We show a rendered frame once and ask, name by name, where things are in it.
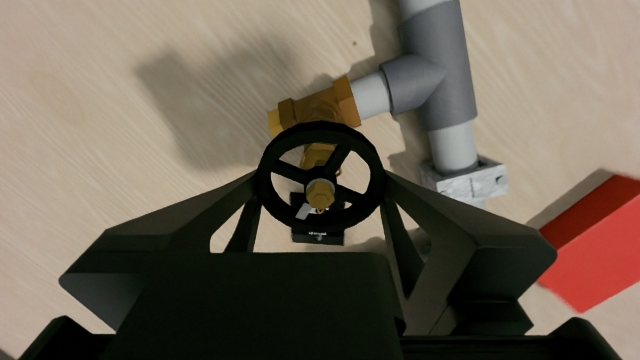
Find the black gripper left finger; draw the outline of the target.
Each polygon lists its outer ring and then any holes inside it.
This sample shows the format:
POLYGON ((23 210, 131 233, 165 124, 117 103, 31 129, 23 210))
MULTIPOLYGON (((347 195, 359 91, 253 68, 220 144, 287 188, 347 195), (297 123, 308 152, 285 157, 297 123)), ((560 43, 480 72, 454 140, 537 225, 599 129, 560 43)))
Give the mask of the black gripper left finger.
POLYGON ((85 251, 211 252, 212 235, 244 205, 223 252, 253 252, 262 208, 256 170, 218 188, 107 228, 85 251))

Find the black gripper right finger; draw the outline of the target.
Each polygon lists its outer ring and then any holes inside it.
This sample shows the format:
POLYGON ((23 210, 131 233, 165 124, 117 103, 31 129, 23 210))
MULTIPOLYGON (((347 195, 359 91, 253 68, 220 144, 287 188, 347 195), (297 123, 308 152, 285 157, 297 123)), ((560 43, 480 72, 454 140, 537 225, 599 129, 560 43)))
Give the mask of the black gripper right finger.
POLYGON ((384 170, 379 207, 404 335, 426 335, 452 300, 518 301, 557 260, 557 250, 537 229, 384 170), (429 235, 426 263, 397 205, 429 235))

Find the black tag with gold chain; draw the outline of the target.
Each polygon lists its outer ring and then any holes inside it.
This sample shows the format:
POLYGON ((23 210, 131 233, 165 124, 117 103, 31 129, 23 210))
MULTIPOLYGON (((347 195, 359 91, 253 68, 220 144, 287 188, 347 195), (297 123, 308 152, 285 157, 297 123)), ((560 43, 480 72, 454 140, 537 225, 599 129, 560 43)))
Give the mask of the black tag with gold chain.
MULTIPOLYGON (((302 168, 310 151, 333 153, 334 150, 321 149, 321 148, 307 149, 298 168, 302 168)), ((295 209, 298 209, 298 207, 302 203, 305 196, 306 195, 304 193, 289 192, 289 205, 295 209)), ((334 197, 334 199, 335 201, 326 209, 312 208, 309 213, 327 214, 327 213, 335 213, 343 210, 345 201, 338 199, 336 197, 334 197)), ((313 233, 313 232, 300 231, 290 227, 290 242, 343 246, 343 230, 338 232, 313 233)))

